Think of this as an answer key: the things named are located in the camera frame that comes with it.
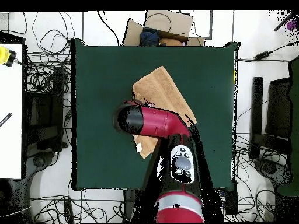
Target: green table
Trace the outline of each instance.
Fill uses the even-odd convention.
[[[226,47],[85,46],[72,40],[73,188],[140,189],[150,156],[112,126],[132,85],[164,66],[195,114],[215,187],[231,187],[234,58]]]

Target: robot arm display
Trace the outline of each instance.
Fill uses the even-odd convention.
[[[125,101],[117,109],[113,125],[129,134],[159,138],[135,222],[223,221],[220,197],[213,189],[195,126],[189,129],[178,114],[136,100]]]

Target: yellow tool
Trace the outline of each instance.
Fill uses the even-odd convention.
[[[13,63],[22,64],[16,59],[16,52],[0,46],[0,65],[11,67]]]

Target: cardboard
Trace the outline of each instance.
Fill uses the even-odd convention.
[[[157,13],[161,13],[167,15],[167,17],[171,21],[171,30],[168,32],[170,28],[170,22],[168,18],[164,15],[154,15]],[[188,32],[190,32],[193,17],[189,15],[184,15],[181,13],[174,13],[171,11],[165,10],[149,10],[147,12],[145,22],[145,27],[150,27],[153,29],[157,29],[160,31],[161,38],[166,39],[175,39],[180,42],[187,43],[188,46],[203,46],[205,38],[199,37],[189,37]],[[126,33],[124,35],[123,46],[138,46],[140,45],[140,34],[143,31],[143,26],[132,19],[129,19],[127,22]]]
[[[204,46],[206,42],[205,37],[189,37],[187,46]]]
[[[189,36],[188,32],[190,32],[193,23],[193,17],[190,15],[174,13],[166,10],[149,10],[145,19],[145,27],[157,29],[165,33],[180,34],[180,36],[186,38]]]
[[[139,23],[129,19],[123,46],[138,46],[140,44],[140,34],[142,30],[143,27]]]
[[[190,124],[185,114],[194,124],[197,123],[186,100],[163,66],[133,84],[133,98],[143,103],[151,103],[152,107],[178,113],[188,127]],[[134,136],[134,140],[136,145],[141,144],[142,151],[140,155],[145,159],[154,151],[158,138]]]

